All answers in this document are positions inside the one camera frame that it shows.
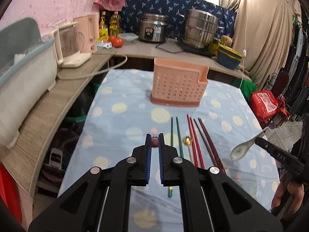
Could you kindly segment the right hand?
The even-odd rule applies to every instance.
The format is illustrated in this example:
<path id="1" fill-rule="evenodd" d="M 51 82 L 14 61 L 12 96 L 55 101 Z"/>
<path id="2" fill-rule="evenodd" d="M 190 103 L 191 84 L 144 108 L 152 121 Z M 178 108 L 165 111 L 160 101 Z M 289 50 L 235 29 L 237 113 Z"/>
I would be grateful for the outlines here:
<path id="1" fill-rule="evenodd" d="M 280 178 L 271 204 L 271 213 L 277 219 L 292 217 L 301 207 L 304 197 L 304 185 L 297 183 L 293 175 L 286 172 Z"/>

